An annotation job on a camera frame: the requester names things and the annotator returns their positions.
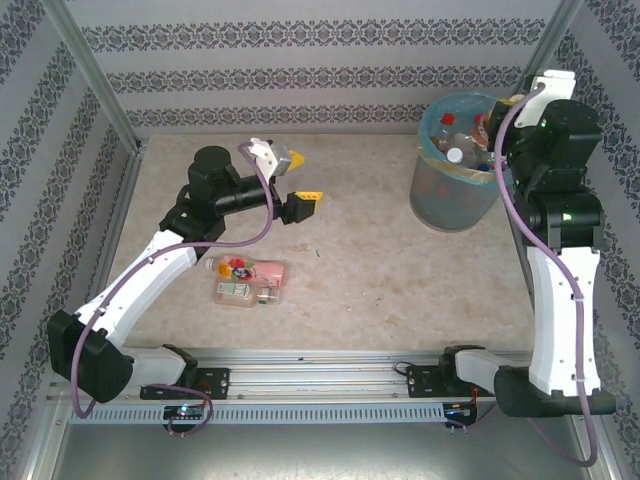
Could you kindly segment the pink drink bottle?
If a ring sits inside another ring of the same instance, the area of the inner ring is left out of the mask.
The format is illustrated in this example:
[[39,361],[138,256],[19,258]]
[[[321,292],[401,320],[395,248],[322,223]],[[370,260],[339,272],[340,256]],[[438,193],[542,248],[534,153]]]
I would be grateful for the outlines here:
[[278,261],[255,260],[235,254],[207,258],[204,268],[215,273],[219,280],[270,288],[281,288],[287,271],[285,264]]

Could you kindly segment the green white label bottle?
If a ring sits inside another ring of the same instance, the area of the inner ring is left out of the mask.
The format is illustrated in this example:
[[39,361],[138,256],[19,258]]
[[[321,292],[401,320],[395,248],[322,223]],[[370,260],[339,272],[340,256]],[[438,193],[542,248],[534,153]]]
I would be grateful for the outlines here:
[[219,281],[213,299],[217,304],[235,307],[276,305],[279,303],[280,290],[256,283]]

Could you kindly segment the light blue bin liner bag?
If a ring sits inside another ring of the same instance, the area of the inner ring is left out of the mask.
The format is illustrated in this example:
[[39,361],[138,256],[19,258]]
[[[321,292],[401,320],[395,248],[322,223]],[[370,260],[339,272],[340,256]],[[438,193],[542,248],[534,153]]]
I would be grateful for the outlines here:
[[[478,114],[491,112],[496,98],[480,92],[454,93],[432,103],[424,112],[418,130],[418,154],[426,165],[455,179],[472,185],[491,185],[496,182],[493,154],[479,148],[470,132]],[[440,120],[446,113],[455,116],[453,125],[443,125]],[[458,147],[464,152],[461,164],[450,163],[446,152]],[[476,169],[479,162],[491,161],[494,169],[482,172]]]

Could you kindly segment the grey translucent round bin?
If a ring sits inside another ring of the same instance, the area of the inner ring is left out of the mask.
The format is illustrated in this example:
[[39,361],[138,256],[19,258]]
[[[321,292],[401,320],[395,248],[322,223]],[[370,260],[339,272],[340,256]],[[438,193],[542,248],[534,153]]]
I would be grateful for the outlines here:
[[416,216],[440,231],[460,232],[475,226],[499,197],[497,183],[472,185],[426,165],[418,154],[409,202]]

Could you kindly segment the metal shelf sheet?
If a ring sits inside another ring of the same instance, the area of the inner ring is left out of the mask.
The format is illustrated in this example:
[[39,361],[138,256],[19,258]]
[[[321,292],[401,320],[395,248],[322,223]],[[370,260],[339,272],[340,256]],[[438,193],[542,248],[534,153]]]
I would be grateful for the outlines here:
[[560,458],[523,421],[469,433],[438,424],[222,425],[185,439],[158,426],[59,426],[33,480],[618,480]]

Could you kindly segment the aluminium frame post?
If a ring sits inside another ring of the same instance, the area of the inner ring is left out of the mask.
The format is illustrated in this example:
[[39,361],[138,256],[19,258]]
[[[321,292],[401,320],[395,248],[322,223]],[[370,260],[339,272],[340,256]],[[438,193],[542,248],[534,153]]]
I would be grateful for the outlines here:
[[541,38],[523,69],[520,84],[529,76],[551,69],[555,65],[554,52],[584,4],[584,0],[559,0]]
[[88,85],[130,153],[140,150],[141,140],[108,81],[66,0],[39,0],[46,14],[72,54]]

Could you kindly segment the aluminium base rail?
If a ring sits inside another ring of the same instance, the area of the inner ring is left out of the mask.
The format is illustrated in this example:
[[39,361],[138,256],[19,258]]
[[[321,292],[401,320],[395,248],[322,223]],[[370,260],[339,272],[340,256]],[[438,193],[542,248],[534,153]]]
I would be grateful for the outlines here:
[[173,385],[200,367],[230,370],[226,400],[407,398],[410,365],[437,365],[453,374],[454,353],[452,347],[440,352],[106,348],[82,363],[78,388],[81,399],[101,404],[141,399],[141,387]]

